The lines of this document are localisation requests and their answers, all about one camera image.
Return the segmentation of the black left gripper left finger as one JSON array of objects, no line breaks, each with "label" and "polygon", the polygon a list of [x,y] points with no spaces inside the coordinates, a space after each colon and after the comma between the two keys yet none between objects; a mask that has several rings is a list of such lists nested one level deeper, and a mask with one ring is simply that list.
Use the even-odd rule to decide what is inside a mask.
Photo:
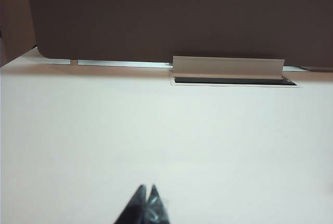
[{"label": "black left gripper left finger", "polygon": [[129,202],[118,216],[115,224],[144,223],[144,210],[146,206],[146,186],[140,185],[130,198]]}]

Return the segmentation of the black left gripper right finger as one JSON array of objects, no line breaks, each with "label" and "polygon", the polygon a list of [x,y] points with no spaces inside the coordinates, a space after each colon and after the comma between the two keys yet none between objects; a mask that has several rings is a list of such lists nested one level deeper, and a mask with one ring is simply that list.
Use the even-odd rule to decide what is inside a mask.
[{"label": "black left gripper right finger", "polygon": [[146,202],[145,223],[170,224],[167,210],[155,185],[152,186],[149,198]]}]

